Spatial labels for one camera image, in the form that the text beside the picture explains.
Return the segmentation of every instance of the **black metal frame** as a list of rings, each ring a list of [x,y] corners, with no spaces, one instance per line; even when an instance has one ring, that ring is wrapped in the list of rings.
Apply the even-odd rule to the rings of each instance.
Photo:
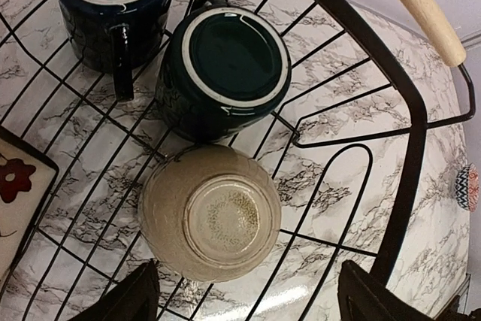
[[[17,96],[17,98],[15,99],[13,104],[9,107],[7,113],[2,117],[2,119],[0,120],[0,124],[2,124],[2,122],[5,120],[5,118],[8,116],[8,114],[11,112],[11,110],[14,108],[15,104],[20,100],[21,96],[26,91],[26,89],[29,87],[29,85],[33,82],[35,77],[37,77],[40,74],[40,72],[43,71],[43,70],[48,72],[57,81],[59,81],[59,85],[54,89],[54,91],[52,92],[50,97],[48,99],[46,99],[46,101],[42,105],[41,109],[38,110],[34,119],[29,123],[26,130],[23,132],[22,137],[25,136],[25,134],[28,132],[28,130],[30,129],[30,127],[32,126],[34,121],[39,116],[40,112],[44,109],[44,107],[47,105],[48,101],[53,97],[53,95],[56,93],[56,91],[58,90],[58,88],[60,86],[65,86],[66,88],[68,88],[80,100],[79,100],[78,103],[76,103],[75,107],[72,108],[69,115],[65,118],[65,121],[60,126],[57,133],[54,135],[53,139],[51,140],[51,142],[47,146],[44,153],[48,152],[48,150],[53,146],[53,143],[60,136],[62,130],[66,127],[68,121],[73,117],[75,111],[82,104],[89,105],[91,108],[95,109],[97,112],[99,112],[101,114],[101,120],[97,123],[97,125],[95,126],[94,130],[89,135],[89,137],[83,142],[82,147],[78,150],[77,155],[72,159],[71,164],[68,166],[68,168],[65,171],[62,179],[59,181],[57,187],[52,191],[49,200],[45,204],[45,207],[42,210],[39,218],[37,219],[37,221],[35,223],[35,227],[32,228],[32,232],[29,236],[29,239],[26,242],[26,247],[27,247],[31,243],[34,234],[37,233],[39,235],[43,235],[45,238],[47,238],[53,244],[55,244],[57,246],[57,251],[56,251],[53,259],[51,260],[49,267],[44,272],[44,276],[41,278],[41,280],[38,283],[35,291],[33,292],[31,300],[30,300],[29,305],[26,309],[26,312],[25,312],[25,315],[24,315],[23,319],[26,319],[26,317],[28,315],[28,312],[29,312],[29,308],[32,306],[32,303],[35,300],[35,296],[37,295],[38,291],[40,290],[43,281],[45,280],[45,278],[49,274],[49,271],[52,268],[52,265],[53,265],[56,257],[58,256],[58,254],[61,250],[65,251],[66,253],[68,253],[69,255],[71,255],[72,257],[74,257],[75,259],[77,259],[79,262],[81,262],[83,264],[83,267],[80,270],[80,273],[77,275],[77,278],[76,278],[76,281],[74,282],[74,285],[72,285],[72,287],[70,289],[70,292],[67,294],[65,300],[62,303],[62,306],[61,306],[61,308],[60,308],[60,310],[57,314],[57,318],[56,318],[56,320],[57,320],[60,317],[60,314],[61,314],[63,308],[66,306],[68,298],[72,294],[72,292],[73,292],[73,290],[74,290],[74,288],[77,284],[77,281],[80,279],[83,271],[86,268],[89,268],[90,270],[95,271],[97,274],[105,277],[108,280],[108,285],[105,287],[105,290],[104,290],[104,293],[102,294],[102,297],[106,294],[110,285],[117,284],[116,276],[118,275],[123,263],[125,262],[125,260],[127,259],[128,255],[129,255],[129,253],[132,251],[132,248],[135,246],[135,243],[140,238],[140,236],[141,236],[140,232],[138,232],[136,234],[136,236],[134,237],[134,240],[129,245],[129,248],[126,251],[126,254],[124,255],[122,261],[119,263],[119,265],[118,265],[117,269],[115,270],[115,272],[113,273],[112,277],[107,276],[105,273],[98,270],[96,267],[90,265],[89,260],[91,259],[95,250],[98,248],[98,246],[101,242],[101,239],[104,237],[108,227],[113,222],[114,217],[117,215],[117,213],[119,212],[119,209],[122,207],[122,205],[126,201],[127,197],[129,196],[129,193],[132,191],[132,189],[134,187],[134,184],[137,182],[137,180],[140,178],[140,176],[143,174],[143,172],[147,168],[147,165],[149,164],[150,160],[154,156],[164,158],[164,156],[159,152],[159,148],[161,147],[161,145],[164,143],[164,141],[170,135],[170,130],[167,130],[164,133],[164,135],[161,137],[161,139],[157,143],[157,145],[152,147],[147,142],[145,142],[142,138],[140,138],[140,137],[138,137],[137,135],[134,134],[134,130],[136,129],[136,127],[139,125],[141,120],[148,114],[148,112],[150,111],[150,108],[153,106],[152,102],[148,106],[146,106],[144,112],[141,114],[141,116],[138,118],[138,120],[135,122],[135,124],[130,129],[126,129],[122,124],[117,122],[110,115],[112,110],[117,105],[116,102],[114,102],[106,111],[103,111],[96,104],[92,103],[87,98],[87,96],[91,93],[91,91],[101,81],[101,79],[104,76],[103,74],[101,74],[97,78],[97,80],[91,85],[90,88],[88,88],[88,90],[84,94],[81,94],[74,87],[72,87],[68,83],[66,83],[66,80],[68,79],[68,77],[73,73],[75,68],[80,64],[79,62],[64,77],[59,77],[57,74],[55,74],[55,72],[51,71],[48,67],[49,61],[64,46],[66,46],[67,41],[64,41],[62,43],[62,45],[53,52],[53,54],[49,57],[49,59],[47,59],[46,62],[41,62],[32,53],[29,52],[29,50],[25,47],[25,45],[22,43],[22,41],[17,36],[16,30],[18,30],[18,28],[21,27],[21,25],[24,24],[24,22],[27,21],[27,19],[34,16],[35,12],[40,7],[42,7],[47,1],[48,0],[42,0],[21,21],[19,21],[18,24],[13,28],[8,24],[8,21],[5,19],[5,17],[2,14],[0,14],[0,21],[2,23],[4,23],[4,25],[7,27],[7,30],[8,30],[8,34],[4,37],[3,40],[0,41],[0,47],[3,44],[5,44],[5,42],[10,37],[12,37],[19,44],[19,46],[22,48],[22,50],[31,59],[33,59],[37,64],[40,65],[40,68],[35,73],[35,75],[32,77],[32,79],[29,81],[29,83],[27,84],[25,89]],[[261,8],[265,4],[267,4],[267,2],[268,2],[268,0],[262,0],[259,3],[258,7],[256,8],[255,12],[256,13],[259,12],[261,10]],[[192,6],[192,3],[193,3],[193,0],[190,0],[188,8],[186,10],[186,15],[189,11],[189,8]],[[300,59],[298,62],[296,62],[293,66],[295,67],[295,66],[301,64],[303,61],[305,61],[306,59],[311,57],[313,54],[319,52],[324,47],[326,47],[327,45],[329,45],[330,43],[332,43],[333,41],[335,41],[336,39],[338,39],[339,37],[344,36],[344,35],[350,35],[361,46],[361,48],[366,52],[366,54],[368,55],[368,58],[363,59],[362,61],[360,61],[360,62],[358,62],[358,63],[340,71],[340,72],[338,72],[337,74],[333,75],[332,77],[324,80],[323,82],[318,83],[317,85],[311,87],[310,89],[307,89],[306,91],[302,92],[301,94],[296,95],[295,97],[285,101],[282,104],[281,109],[278,112],[272,113],[272,115],[274,116],[274,119],[273,119],[272,123],[270,124],[270,126],[268,127],[268,129],[266,129],[265,136],[263,137],[263,140],[260,143],[260,145],[259,145],[257,151],[255,152],[253,158],[256,158],[259,155],[259,152],[260,152],[262,146],[264,145],[264,143],[268,139],[268,136],[271,133],[271,131],[272,131],[276,122],[280,122],[285,127],[287,127],[287,129],[291,132],[291,135],[290,135],[289,143],[286,145],[286,147],[283,151],[283,155],[282,155],[282,157],[281,157],[272,177],[276,177],[276,174],[280,169],[280,166],[281,166],[281,164],[284,160],[284,157],[287,154],[287,151],[291,146],[299,147],[299,148],[315,148],[315,147],[324,147],[324,146],[334,145],[334,144],[350,144],[350,145],[345,146],[342,150],[337,152],[329,160],[329,162],[326,165],[320,179],[316,183],[316,187],[315,187],[315,189],[313,191],[313,194],[311,196],[311,200],[309,201],[308,205],[306,206],[306,208],[304,210],[304,213],[301,217],[301,220],[299,221],[299,224],[296,227],[295,231],[291,232],[291,231],[287,231],[287,230],[281,230],[282,233],[287,234],[287,235],[291,235],[291,239],[288,243],[288,247],[286,248],[283,256],[281,257],[281,260],[277,264],[277,267],[274,269],[273,274],[271,275],[268,283],[265,285],[265,288],[263,289],[263,291],[262,291],[261,295],[259,296],[257,302],[254,304],[253,308],[251,309],[247,319],[251,319],[252,316],[254,315],[254,313],[256,312],[256,308],[259,306],[259,304],[262,300],[262,297],[268,291],[268,287],[271,285],[272,280],[274,279],[277,271],[279,270],[279,268],[282,264],[282,260],[286,257],[286,254],[287,254],[290,246],[292,245],[292,243],[293,243],[293,241],[296,237],[305,238],[305,239],[308,239],[310,241],[314,241],[316,243],[327,244],[329,246],[335,247],[334,255],[332,256],[332,258],[331,258],[331,260],[328,264],[327,269],[325,270],[321,280],[319,281],[319,284],[316,288],[316,291],[313,293],[313,295],[312,295],[309,303],[307,304],[304,312],[302,313],[300,319],[304,319],[306,317],[306,315],[307,315],[307,313],[310,309],[310,306],[314,302],[314,299],[315,299],[317,293],[321,289],[321,287],[322,287],[322,285],[323,285],[323,283],[324,283],[324,281],[327,277],[327,274],[328,274],[329,270],[331,269],[332,265],[334,264],[334,260],[336,258],[336,255],[341,250],[349,250],[349,251],[356,252],[356,253],[359,253],[359,254],[362,254],[362,255],[375,257],[374,266],[371,269],[371,275],[374,278],[376,278],[379,282],[381,282],[381,284],[386,285],[387,282],[388,282],[388,279],[389,279],[389,277],[392,273],[392,269],[394,268],[395,261],[398,257],[399,251],[401,249],[401,245],[402,245],[402,242],[403,242],[406,230],[407,230],[407,225],[408,225],[408,222],[409,222],[409,219],[410,219],[410,214],[411,214],[411,211],[413,209],[414,198],[415,198],[415,195],[416,195],[416,190],[417,190],[417,186],[418,186],[418,182],[419,182],[419,175],[420,175],[420,171],[421,171],[421,167],[422,167],[422,156],[423,156],[423,153],[424,153],[426,133],[427,133],[428,129],[434,129],[434,128],[438,128],[438,127],[442,127],[442,126],[448,126],[448,125],[452,125],[452,124],[455,124],[455,123],[464,122],[465,120],[469,120],[475,113],[475,99],[474,99],[473,84],[471,82],[471,79],[470,79],[469,74],[467,73],[465,67],[463,65],[460,65],[459,69],[460,69],[461,74],[463,75],[463,77],[465,79],[465,82],[467,84],[467,88],[468,88],[468,91],[469,91],[469,102],[470,102],[469,111],[465,114],[462,114],[461,116],[451,117],[451,118],[446,119],[446,120],[438,120],[438,121],[429,123],[427,113],[426,113],[425,103],[424,103],[421,95],[419,94],[417,88],[414,86],[413,82],[409,78],[409,76],[406,74],[404,69],[399,65],[399,63],[397,62],[395,57],[391,54],[389,49],[380,40],[380,38],[376,35],[376,33],[359,16],[359,14],[347,3],[346,0],[313,0],[312,5],[309,6],[291,25],[287,26],[286,29],[281,33],[281,35],[284,36],[285,34],[287,34],[294,26],[296,26],[296,24],[298,24],[300,21],[302,21],[302,19],[305,16],[307,16],[317,5],[320,5],[322,8],[324,8],[339,24],[341,24],[341,26],[343,27],[343,30],[341,32],[339,32],[338,34],[336,34],[335,36],[333,36],[332,38],[325,41],[323,44],[320,44],[316,49],[309,52],[306,56],[304,56],[302,59]],[[162,46],[159,48],[159,51],[163,47],[165,47],[165,45],[167,43],[168,43],[168,40],[165,41],[162,44]],[[335,79],[338,79],[341,75],[343,75],[345,73],[348,73],[349,71],[352,71],[353,69],[356,69],[357,67],[362,66],[363,64],[365,64],[367,62],[373,62],[381,70],[381,72],[384,73],[384,75],[388,79],[389,83],[387,83],[384,86],[378,87],[376,89],[372,89],[372,90],[370,90],[368,92],[365,92],[361,95],[357,95],[357,96],[352,97],[350,99],[347,99],[345,101],[339,102],[337,104],[333,104],[332,106],[324,108],[320,111],[305,115],[305,116],[301,117],[295,125],[290,124],[287,120],[285,120],[281,117],[282,110],[289,103],[291,103],[294,100],[308,94],[309,92],[314,91],[315,89],[317,89],[321,86],[326,85],[327,83],[329,83],[329,82],[331,82]],[[140,74],[147,68],[147,66],[148,66],[148,64],[146,64],[139,71],[139,73],[135,77],[135,80],[138,79]],[[312,143],[312,144],[304,144],[304,143],[301,142],[302,134],[300,133],[299,129],[300,129],[302,123],[305,120],[307,120],[308,118],[314,117],[314,116],[316,116],[316,115],[318,115],[322,112],[329,111],[329,110],[334,109],[336,107],[340,107],[341,105],[348,104],[352,101],[358,100],[358,99],[363,98],[365,96],[374,94],[375,92],[379,92],[379,91],[382,91],[384,89],[388,89],[391,86],[393,86],[397,91],[399,91],[399,93],[401,94],[401,96],[403,97],[403,99],[405,100],[405,102],[406,102],[406,104],[409,108],[410,118],[411,118],[411,126],[409,128],[396,129],[396,130],[392,130],[392,131],[388,131],[388,132],[380,132],[380,133],[371,134],[371,135],[361,135],[361,136],[356,136],[356,137],[351,137],[351,138],[337,139],[337,140],[333,140],[333,141],[316,142],[316,143]],[[53,200],[55,194],[59,191],[62,183],[65,181],[65,178],[68,176],[68,173],[70,172],[70,170],[74,167],[74,163],[80,158],[82,152],[86,149],[87,145],[92,140],[96,131],[105,122],[113,123],[115,126],[121,128],[122,130],[125,131],[126,136],[122,140],[121,144],[118,146],[116,151],[113,153],[111,158],[109,159],[109,161],[108,161],[107,165],[105,166],[104,170],[98,176],[98,179],[96,180],[94,186],[90,190],[88,196],[83,200],[83,203],[80,206],[79,210],[77,211],[76,216],[72,220],[71,225],[68,227],[68,231],[65,233],[64,238],[61,241],[56,241],[51,236],[49,236],[46,232],[44,232],[42,229],[39,228],[40,222],[41,222],[42,218],[45,216],[48,207],[52,203],[52,200]],[[365,188],[365,185],[368,181],[369,174],[370,174],[370,171],[371,171],[371,166],[372,166],[372,154],[371,154],[370,149],[366,145],[360,144],[359,142],[370,141],[370,140],[380,139],[380,138],[387,138],[387,137],[396,136],[396,135],[403,135],[403,134],[409,134],[409,141],[408,141],[408,146],[407,146],[406,158],[405,158],[405,162],[404,162],[403,171],[402,171],[402,174],[401,174],[401,181],[399,183],[398,192],[397,192],[397,195],[396,195],[396,198],[395,198],[395,204],[394,204],[394,207],[392,209],[392,213],[391,213],[391,216],[389,218],[389,223],[388,223],[388,226],[387,226],[387,229],[386,229],[386,233],[384,235],[383,242],[381,243],[381,247],[380,247],[379,252],[378,253],[372,253],[372,252],[368,252],[368,251],[365,251],[365,250],[357,250],[355,248],[343,245],[343,239],[346,237],[347,230],[348,230],[348,228],[349,228],[349,226],[352,222],[352,219],[355,215],[357,205],[358,205],[358,203],[359,203],[359,201],[362,197],[362,193],[364,192],[364,188]],[[72,253],[67,247],[65,247],[64,243],[65,243],[65,241],[68,237],[69,232],[74,227],[74,224],[77,221],[78,217],[81,215],[82,209],[85,208],[86,203],[88,202],[90,196],[95,191],[96,186],[99,184],[103,175],[105,174],[105,172],[108,170],[109,166],[114,161],[116,155],[121,151],[123,145],[130,138],[135,139],[139,144],[141,144],[143,147],[145,147],[145,149],[148,149],[149,152],[150,152],[150,155],[148,157],[148,160],[144,163],[144,165],[142,166],[142,168],[138,172],[136,178],[134,179],[134,181],[132,182],[132,184],[130,185],[130,187],[128,188],[128,190],[126,191],[124,196],[122,197],[122,200],[117,205],[117,207],[116,207],[115,211],[113,212],[113,214],[111,215],[110,219],[107,221],[107,225],[104,227],[100,237],[95,242],[89,256],[87,257],[86,260],[83,260],[80,257],[76,256],[74,253]],[[234,144],[236,138],[237,137],[234,136],[231,139],[231,142],[230,142],[229,146],[232,146]],[[334,244],[334,243],[327,242],[327,241],[324,241],[324,240],[307,237],[305,235],[300,235],[299,230],[301,229],[302,222],[304,221],[304,219],[307,216],[307,212],[309,211],[310,206],[312,205],[313,198],[314,198],[315,194],[317,193],[317,190],[319,189],[319,187],[322,183],[322,179],[323,179],[329,165],[342,152],[344,152],[346,150],[349,150],[353,147],[359,147],[359,148],[362,148],[362,149],[366,150],[366,152],[369,155],[370,161],[369,161],[369,165],[368,165],[368,170],[366,171],[366,174],[365,174],[365,178],[364,178],[364,181],[363,181],[362,188],[361,188],[361,190],[358,194],[358,198],[356,200],[355,206],[352,209],[352,212],[349,216],[349,220],[346,224],[346,227],[344,229],[344,232],[341,236],[340,241],[337,244]],[[14,270],[15,270],[15,267],[13,267],[11,269],[11,272],[8,276],[9,278],[12,276]],[[164,312],[170,312],[170,313],[176,314],[181,319],[186,319],[186,320],[194,319],[194,317],[197,314],[200,306],[202,305],[202,302],[206,299],[209,291],[211,290],[211,288],[213,286],[211,284],[207,288],[206,293],[203,295],[202,299],[198,303],[194,312],[189,317],[186,317],[186,316],[180,315],[180,314],[178,314],[178,313],[176,313],[172,310],[169,310],[169,308],[168,308],[172,298],[175,296],[175,293],[177,292],[177,290],[181,287],[181,284],[182,284],[183,281],[184,281],[184,279],[181,278],[179,283],[177,284],[175,290],[172,292],[171,296],[165,302],[165,304],[159,305],[162,308],[162,311],[159,314],[158,319],[160,319],[160,317],[162,316],[162,314]],[[5,293],[7,285],[8,285],[8,282],[5,283],[3,289],[0,291],[0,298]]]

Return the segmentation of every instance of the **black wire rack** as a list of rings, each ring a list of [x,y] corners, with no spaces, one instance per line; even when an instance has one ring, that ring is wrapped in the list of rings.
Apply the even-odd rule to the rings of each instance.
[[[270,0],[261,0],[255,5],[255,12],[259,13],[264,7],[268,6],[269,1]],[[193,0],[189,0],[185,15],[188,14],[192,2]],[[55,3],[56,0],[35,0],[35,6],[31,6],[26,14],[23,14],[20,19],[17,19],[14,26],[11,26],[7,17],[0,13],[0,49],[17,47],[16,55],[18,59],[16,61],[22,62],[23,68],[29,69],[27,75],[20,74],[22,70],[15,67],[13,74],[7,74],[9,77],[21,75],[28,80],[18,86],[19,91],[14,98],[12,98],[11,103],[8,104],[8,106],[0,108],[0,125],[11,129],[12,132],[17,133],[21,138],[32,143],[44,154],[55,153],[59,148],[59,143],[62,142],[69,143],[72,150],[70,154],[57,155],[57,162],[60,160],[60,168],[62,170],[60,178],[56,181],[50,197],[47,199],[33,229],[29,230],[27,247],[25,247],[20,254],[20,258],[14,263],[0,293],[1,298],[5,293],[21,292],[26,299],[28,299],[26,304],[21,305],[23,313],[19,313],[19,319],[29,319],[29,311],[32,309],[35,300],[43,297],[45,280],[49,279],[49,277],[58,277],[59,265],[56,264],[56,260],[59,257],[66,255],[75,259],[78,261],[79,269],[77,274],[68,275],[69,279],[71,279],[71,287],[67,293],[62,295],[62,297],[58,296],[60,299],[57,300],[58,307],[56,308],[54,316],[55,320],[66,318],[64,311],[67,305],[73,297],[79,297],[79,293],[81,294],[83,292],[85,296],[88,297],[89,288],[100,290],[97,292],[98,297],[87,300],[87,304],[92,304],[115,286],[120,276],[125,276],[126,265],[129,264],[129,267],[131,267],[135,264],[135,260],[132,259],[132,253],[141,241],[141,233],[134,219],[132,219],[132,225],[126,229],[116,229],[118,217],[124,217],[126,213],[135,213],[136,201],[140,189],[145,181],[146,175],[150,173],[152,168],[160,162],[164,162],[167,156],[188,145],[187,142],[177,138],[171,133],[170,129],[166,129],[165,127],[158,130],[155,134],[147,134],[141,129],[145,122],[155,122],[159,124],[159,122],[156,121],[153,94],[151,91],[145,89],[142,82],[148,78],[150,82],[155,83],[158,61],[162,56],[162,51],[167,45],[171,33],[169,31],[166,32],[163,44],[159,45],[159,55],[136,71],[136,99],[131,104],[117,104],[117,102],[112,99],[112,96],[109,98],[105,95],[105,90],[111,86],[109,83],[111,79],[108,75],[96,74],[93,71],[89,71],[82,67],[80,61],[72,64],[71,62],[65,62],[65,64],[55,62],[55,68],[50,66],[50,64],[53,63],[53,59],[63,56],[62,54],[65,48],[68,47],[67,38],[59,41],[57,48],[53,50],[47,58],[36,55],[23,40],[21,34],[22,25],[27,22],[40,21],[40,17],[45,14],[50,14],[49,17],[52,19],[51,14],[53,11],[51,4]],[[460,116],[429,122],[423,98],[406,71],[401,67],[395,56],[389,51],[374,30],[346,0],[313,0],[310,6],[302,11],[291,24],[284,28],[281,35],[287,35],[298,24],[307,21],[310,12],[319,6],[338,23],[341,29],[336,34],[326,38],[319,46],[315,47],[315,49],[300,57],[300,59],[293,64],[293,67],[296,68],[341,37],[351,37],[351,39],[363,49],[366,57],[355,64],[336,71],[326,79],[312,85],[309,89],[304,89],[288,97],[281,107],[271,114],[271,117],[262,122],[262,127],[264,127],[263,132],[265,133],[261,138],[260,144],[252,154],[253,158],[257,159],[259,157],[269,137],[272,136],[273,132],[278,132],[278,130],[276,131],[275,129],[281,128],[286,137],[286,142],[280,147],[282,150],[281,156],[272,171],[272,177],[274,179],[280,172],[281,167],[288,162],[288,151],[293,147],[303,150],[314,150],[333,145],[342,147],[329,159],[323,168],[313,172],[313,190],[306,198],[307,205],[300,213],[300,218],[296,226],[292,230],[281,229],[280,237],[283,239],[283,248],[281,250],[274,249],[279,257],[269,277],[265,280],[265,285],[256,296],[256,301],[252,307],[249,307],[247,310],[244,317],[247,320],[256,318],[256,311],[259,309],[259,305],[262,303],[264,297],[268,294],[270,285],[279,273],[283,262],[288,257],[289,250],[296,247],[299,241],[304,240],[325,245],[331,248],[331,252],[325,255],[324,260],[327,262],[327,265],[321,272],[319,281],[310,294],[308,302],[303,306],[304,309],[299,313],[298,319],[305,319],[307,317],[334,263],[342,257],[346,257],[346,253],[348,255],[362,255],[370,258],[372,260],[371,274],[386,285],[400,252],[413,209],[422,167],[427,131],[429,129],[449,126],[469,120],[475,113],[473,84],[464,66],[460,65],[459,70],[469,90],[469,111]],[[346,98],[314,112],[303,114],[301,117],[295,119],[294,122],[283,116],[283,111],[292,105],[294,101],[314,94],[320,87],[327,86],[330,82],[341,79],[345,74],[353,72],[367,63],[375,64],[383,73],[387,79],[385,85]],[[35,81],[41,77],[47,79],[50,84],[52,84],[51,91],[46,97],[38,99],[38,104],[25,104],[23,96],[27,92],[31,92],[31,89],[34,89],[33,85]],[[391,87],[394,87],[401,94],[402,99],[406,103],[410,115],[410,124],[408,126],[348,138],[337,138],[313,143],[305,143],[305,141],[303,141],[304,132],[309,129],[312,123],[317,122],[319,116],[322,114]],[[25,119],[9,119],[12,110],[18,107],[24,107],[26,109]],[[61,120],[60,126],[48,141],[40,140],[40,138],[32,135],[31,130],[34,127],[36,129],[43,129],[49,126],[49,123],[42,118],[41,115],[46,108],[51,107],[61,108],[57,112],[57,117]],[[82,113],[84,119],[88,119],[91,122],[79,121],[80,117],[77,116],[79,113]],[[126,120],[123,114],[131,114],[132,117]],[[73,132],[80,135],[80,141],[71,138]],[[108,139],[111,139],[112,135],[116,136],[116,145],[109,146],[115,151],[101,156],[104,157],[104,159],[101,160],[104,163],[101,169],[91,171],[90,174],[89,172],[86,173],[85,177],[87,179],[84,181],[86,181],[89,187],[85,190],[78,190],[77,195],[73,198],[62,194],[65,185],[74,186],[81,181],[79,180],[79,176],[82,172],[79,172],[79,164],[93,162],[85,158],[87,154],[86,150],[91,147],[97,147],[101,152],[104,149],[102,146],[102,137],[107,133],[110,135]],[[404,157],[404,166],[402,167],[401,178],[395,193],[395,202],[380,248],[377,252],[372,252],[345,244],[344,241],[347,232],[358,210],[374,163],[373,153],[365,142],[399,135],[408,135],[406,156]],[[228,145],[235,147],[236,140],[237,136],[234,136],[228,141]],[[127,144],[132,144],[133,147],[138,150],[138,155],[129,156],[124,154],[124,147]],[[339,241],[324,241],[319,238],[304,235],[301,232],[301,227],[310,209],[314,203],[318,201],[317,195],[319,194],[319,189],[326,173],[338,157],[353,149],[362,151],[367,155],[365,175],[362,179],[358,195],[350,210],[348,220],[343,226]],[[134,167],[132,167],[132,169],[135,170],[134,174],[129,174],[128,172],[123,174],[119,172],[119,165],[121,165],[122,162],[133,162]],[[112,188],[118,188],[120,186],[120,190],[109,194],[103,201],[94,202],[95,204],[92,206],[92,200],[95,199],[98,201],[96,192],[99,188],[105,186],[106,183],[112,186]],[[283,194],[284,188],[282,181],[279,187],[281,197],[285,200],[289,195]],[[71,214],[52,215],[50,209],[56,208],[59,201],[72,202],[75,212]],[[108,217],[96,219],[95,210],[92,209],[92,207],[107,209],[109,211],[107,212]],[[97,229],[91,230],[91,232],[87,232],[87,235],[93,235],[92,237],[88,238],[86,236],[83,238],[83,241],[88,245],[88,252],[80,251],[69,244],[69,235],[76,234],[78,237],[83,237],[79,235],[79,232],[81,233],[82,231],[77,227],[77,223],[83,222],[85,217],[92,217],[98,227]],[[55,227],[63,232],[63,236],[59,236],[55,232],[50,232],[50,229]],[[116,229],[119,232],[120,235],[117,236],[117,239],[112,239],[112,229]],[[106,244],[107,239],[109,239],[111,243],[117,243],[119,246],[118,250],[121,250],[121,253],[117,253],[115,250],[109,248]],[[17,286],[17,281],[22,278],[22,274],[19,274],[17,269],[18,265],[25,261],[25,257],[29,251],[28,245],[32,242],[40,244],[47,243],[54,251],[50,255],[50,259],[47,260],[47,264],[41,269],[40,277],[36,280],[36,284],[32,285],[31,289],[21,289]],[[97,262],[94,262],[94,255],[101,251],[112,254],[111,261],[115,263],[112,272],[103,271],[101,266]],[[204,301],[209,297],[209,294],[213,292],[213,284],[203,285],[200,289],[195,290],[195,295],[193,296],[195,303],[192,304],[191,312],[190,314],[183,314],[176,311],[175,305],[181,302],[189,302],[187,298],[178,298],[179,290],[183,289],[185,291],[186,288],[189,287],[189,283],[180,276],[177,278],[174,277],[172,279],[174,281],[169,278],[167,282],[165,272],[167,271],[159,265],[159,275],[165,282],[164,284],[161,282],[162,299],[159,303],[158,319],[201,319],[196,318],[196,316]],[[98,280],[98,284],[84,284],[83,275],[86,273],[94,274],[97,277],[96,280]],[[73,311],[80,312],[82,310],[73,309]]]

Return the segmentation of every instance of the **marble countertop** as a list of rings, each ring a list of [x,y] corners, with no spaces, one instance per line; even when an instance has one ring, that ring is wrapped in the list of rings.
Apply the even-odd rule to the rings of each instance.
[[[232,0],[249,9],[260,1]],[[173,0],[169,30],[182,19],[188,2]],[[260,14],[282,31],[311,2],[269,0]],[[459,114],[450,70],[431,46],[383,18],[358,11],[418,86],[429,120]],[[57,76],[9,37],[0,47],[0,122],[45,152],[61,170],[47,199],[46,216],[8,284],[0,315],[16,321],[28,309],[27,320],[69,319],[153,257],[139,233],[139,192],[153,168],[188,143],[167,132],[153,107],[162,54],[139,73],[135,100],[116,104],[111,77],[102,77],[75,59],[57,0],[0,0],[0,12],[26,49],[47,61]],[[340,30],[326,12],[314,8],[284,37],[293,62]],[[6,36],[0,22],[0,41]],[[341,36],[295,67],[287,98],[363,59],[366,55],[354,40]],[[386,83],[377,67],[366,62],[292,101],[282,115],[295,124],[305,114]],[[291,133],[275,121],[264,141],[273,121],[269,116],[243,131],[232,146],[254,156],[274,176],[283,203],[282,231],[274,250],[245,277],[214,285],[182,280],[159,266],[160,320],[245,319],[290,241],[253,319],[298,319],[321,279],[323,286],[307,319],[339,319],[337,276],[342,261],[353,259],[367,270],[372,266],[398,188],[407,136],[366,142],[374,159],[372,172],[343,246],[336,248],[365,176],[368,153],[360,147],[343,153],[313,195],[326,162],[342,146],[289,147],[281,162]],[[388,88],[306,119],[301,133],[307,143],[409,124],[404,101]],[[450,299],[466,272],[469,213],[453,196],[457,170],[466,163],[460,125],[428,132],[419,191],[389,288],[431,316]],[[299,235],[292,238],[311,196],[313,205]],[[327,271],[329,263],[333,267]]]

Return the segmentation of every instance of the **dark green mug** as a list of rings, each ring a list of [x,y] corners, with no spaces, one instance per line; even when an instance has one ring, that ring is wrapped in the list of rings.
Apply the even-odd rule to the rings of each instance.
[[[156,88],[163,120],[190,141],[218,141],[285,97],[291,60],[267,21],[225,0],[195,0],[165,51]]]

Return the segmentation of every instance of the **small patterned object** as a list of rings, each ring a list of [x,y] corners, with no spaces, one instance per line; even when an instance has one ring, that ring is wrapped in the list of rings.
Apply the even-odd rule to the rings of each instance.
[[[474,212],[479,198],[479,175],[474,164],[471,163],[459,171],[455,188],[459,205]]]

